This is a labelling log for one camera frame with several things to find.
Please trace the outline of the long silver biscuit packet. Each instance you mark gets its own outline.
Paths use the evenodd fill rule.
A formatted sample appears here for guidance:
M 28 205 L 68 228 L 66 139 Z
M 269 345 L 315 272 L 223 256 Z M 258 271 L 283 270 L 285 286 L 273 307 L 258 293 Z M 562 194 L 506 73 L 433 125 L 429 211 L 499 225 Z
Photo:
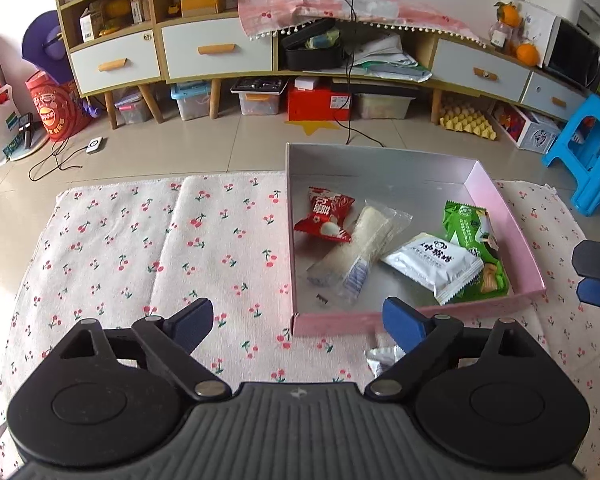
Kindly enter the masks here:
M 405 356 L 399 346 L 371 348 L 365 351 L 368 368 L 375 378 L 385 373 Z

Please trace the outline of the white small snack packet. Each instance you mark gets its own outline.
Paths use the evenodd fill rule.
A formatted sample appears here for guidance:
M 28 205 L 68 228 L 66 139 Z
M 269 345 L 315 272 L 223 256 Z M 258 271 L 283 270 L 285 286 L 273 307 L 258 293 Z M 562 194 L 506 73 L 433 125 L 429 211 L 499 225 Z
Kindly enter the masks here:
M 430 290 L 438 304 L 454 299 L 483 269 L 479 256 L 428 233 L 414 236 L 381 261 Z

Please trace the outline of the clear rice cracker packet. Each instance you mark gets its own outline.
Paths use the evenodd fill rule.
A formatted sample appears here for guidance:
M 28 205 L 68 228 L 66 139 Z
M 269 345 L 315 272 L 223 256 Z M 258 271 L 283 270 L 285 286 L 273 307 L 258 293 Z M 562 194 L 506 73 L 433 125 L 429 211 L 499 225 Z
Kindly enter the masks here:
M 412 220 L 405 211 L 366 200 L 354 222 L 350 242 L 338 244 L 313 263 L 306 270 L 306 280 L 321 289 L 326 302 L 337 297 L 340 304 L 355 304 L 374 263 Z

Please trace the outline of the green chips packet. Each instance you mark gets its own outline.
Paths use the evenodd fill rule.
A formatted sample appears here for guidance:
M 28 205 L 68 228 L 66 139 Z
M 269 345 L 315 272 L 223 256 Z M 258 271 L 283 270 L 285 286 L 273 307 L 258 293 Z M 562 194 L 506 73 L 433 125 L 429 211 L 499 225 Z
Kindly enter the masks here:
M 506 296 L 509 279 L 486 208 L 448 200 L 442 226 L 447 240 L 464 247 L 483 263 L 479 274 L 454 297 L 454 304 Z

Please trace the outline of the large red snack packet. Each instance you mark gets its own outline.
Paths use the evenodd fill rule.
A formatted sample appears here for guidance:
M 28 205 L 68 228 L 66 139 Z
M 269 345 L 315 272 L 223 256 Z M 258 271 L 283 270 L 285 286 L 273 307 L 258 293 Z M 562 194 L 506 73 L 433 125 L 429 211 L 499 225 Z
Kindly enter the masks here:
M 351 234 L 343 227 L 352 206 L 353 197 L 336 193 L 328 188 L 309 187 L 310 210 L 294 224 L 294 230 L 322 240 L 350 243 Z

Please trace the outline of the cherry pattern tablecloth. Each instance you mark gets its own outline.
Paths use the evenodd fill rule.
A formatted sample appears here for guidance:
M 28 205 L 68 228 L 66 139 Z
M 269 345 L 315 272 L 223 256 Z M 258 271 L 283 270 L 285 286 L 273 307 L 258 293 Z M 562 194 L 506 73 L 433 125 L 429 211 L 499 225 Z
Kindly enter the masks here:
M 550 188 L 502 181 L 501 196 L 545 280 L 518 321 L 591 410 L 576 463 L 600 479 L 600 309 L 581 304 L 572 248 L 583 234 Z M 126 327 L 206 297 L 214 318 L 196 358 L 231 384 L 370 378 L 362 336 L 291 333 L 286 181 L 279 172 L 212 174 L 74 188 L 58 195 L 16 296 L 0 405 L 81 318 Z

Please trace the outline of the blue plastic stool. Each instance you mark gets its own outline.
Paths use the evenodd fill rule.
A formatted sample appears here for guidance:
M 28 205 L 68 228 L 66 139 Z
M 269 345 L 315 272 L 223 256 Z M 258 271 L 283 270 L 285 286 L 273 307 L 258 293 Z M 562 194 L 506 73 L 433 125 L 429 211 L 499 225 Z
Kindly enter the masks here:
M 576 181 L 571 205 L 591 217 L 600 208 L 600 97 L 591 94 L 574 112 L 550 150 L 542 157 L 549 167 L 559 160 Z

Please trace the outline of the pink cardboard box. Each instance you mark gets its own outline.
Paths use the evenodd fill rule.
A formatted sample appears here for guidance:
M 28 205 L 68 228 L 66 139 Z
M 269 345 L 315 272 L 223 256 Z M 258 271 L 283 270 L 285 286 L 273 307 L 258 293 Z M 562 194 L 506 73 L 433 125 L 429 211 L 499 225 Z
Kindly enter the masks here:
M 308 213 L 308 191 L 312 186 L 354 198 L 348 223 L 355 222 L 366 203 L 410 214 L 411 223 L 391 241 L 390 249 L 421 232 L 442 236 L 446 203 L 486 208 L 509 279 L 509 292 L 504 297 L 446 304 L 445 310 L 451 313 L 489 309 L 514 312 L 521 299 L 545 292 L 542 273 L 512 207 L 506 202 L 503 188 L 475 159 L 393 148 L 294 143 L 286 148 L 286 182 L 291 223 Z M 424 313 L 442 309 L 431 292 L 383 263 L 373 264 L 358 300 L 350 304 L 306 278 L 309 267 L 332 249 L 331 242 L 290 231 L 289 246 L 294 336 L 379 332 L 381 306 L 388 297 L 398 297 Z

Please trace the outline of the yellow egg tray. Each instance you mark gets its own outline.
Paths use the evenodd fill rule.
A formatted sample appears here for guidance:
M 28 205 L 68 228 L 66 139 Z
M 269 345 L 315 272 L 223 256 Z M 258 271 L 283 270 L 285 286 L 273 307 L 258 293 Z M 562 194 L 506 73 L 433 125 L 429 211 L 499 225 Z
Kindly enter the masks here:
M 496 139 L 496 132 L 486 114 L 468 101 L 444 101 L 440 108 L 439 125 L 446 130 L 473 134 L 481 139 Z

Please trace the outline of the red box under cabinet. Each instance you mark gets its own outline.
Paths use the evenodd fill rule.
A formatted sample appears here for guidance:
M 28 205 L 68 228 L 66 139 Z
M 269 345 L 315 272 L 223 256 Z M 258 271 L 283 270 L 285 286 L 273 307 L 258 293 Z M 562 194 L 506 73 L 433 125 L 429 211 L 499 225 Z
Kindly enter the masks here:
M 351 117 L 351 96 L 328 87 L 292 87 L 287 93 L 287 114 L 291 122 L 346 122 Z

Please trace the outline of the red gift bag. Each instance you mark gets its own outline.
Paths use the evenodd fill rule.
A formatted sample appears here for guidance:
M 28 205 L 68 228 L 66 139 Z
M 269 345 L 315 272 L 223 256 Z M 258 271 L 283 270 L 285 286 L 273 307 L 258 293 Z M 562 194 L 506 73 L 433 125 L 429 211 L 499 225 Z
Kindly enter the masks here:
M 38 70 L 26 81 L 26 87 L 50 140 L 66 140 L 91 123 L 73 80 L 58 84 Z

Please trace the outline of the black storage case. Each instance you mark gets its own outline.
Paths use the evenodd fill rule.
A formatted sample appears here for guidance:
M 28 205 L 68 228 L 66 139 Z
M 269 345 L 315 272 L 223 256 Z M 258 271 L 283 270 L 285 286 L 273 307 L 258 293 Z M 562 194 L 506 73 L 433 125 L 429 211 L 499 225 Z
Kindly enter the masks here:
M 334 70 L 344 62 L 340 29 L 334 18 L 321 18 L 280 40 L 285 66 L 294 72 Z

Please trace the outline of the wooden TV cabinet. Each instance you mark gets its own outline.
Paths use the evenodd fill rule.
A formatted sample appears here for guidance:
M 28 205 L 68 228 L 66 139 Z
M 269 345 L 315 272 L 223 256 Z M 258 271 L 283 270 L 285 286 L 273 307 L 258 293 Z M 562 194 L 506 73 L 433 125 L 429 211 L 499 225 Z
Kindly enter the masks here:
M 111 96 L 118 89 L 154 82 L 208 80 L 218 84 L 239 76 L 294 76 L 280 40 L 289 34 L 249 39 L 238 10 L 174 18 L 171 0 L 148 0 L 146 20 L 111 34 L 83 40 L 80 17 L 105 0 L 56 0 L 57 14 L 73 78 L 81 96 Z M 582 91 L 536 67 L 486 45 L 432 32 L 387 30 L 340 22 L 343 44 L 362 44 L 397 34 L 403 50 L 430 70 L 424 85 L 437 100 L 446 92 L 484 96 L 568 120 L 584 102 Z

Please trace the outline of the purple hat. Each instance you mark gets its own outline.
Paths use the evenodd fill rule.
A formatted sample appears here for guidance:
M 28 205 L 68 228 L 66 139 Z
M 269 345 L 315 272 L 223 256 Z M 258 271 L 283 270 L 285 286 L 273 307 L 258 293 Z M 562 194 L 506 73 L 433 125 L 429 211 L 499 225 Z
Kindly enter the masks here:
M 35 18 L 22 38 L 22 58 L 46 73 L 56 84 L 73 80 L 64 35 L 56 11 Z

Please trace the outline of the pink cherry cloth cover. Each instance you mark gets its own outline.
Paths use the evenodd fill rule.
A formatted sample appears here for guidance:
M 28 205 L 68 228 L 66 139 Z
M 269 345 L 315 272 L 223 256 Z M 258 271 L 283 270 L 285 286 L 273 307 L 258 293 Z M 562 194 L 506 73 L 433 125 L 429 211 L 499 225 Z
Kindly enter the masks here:
M 242 30 L 251 40 L 293 34 L 332 18 L 387 30 L 432 32 L 486 46 L 464 22 L 406 0 L 237 0 L 237 10 Z

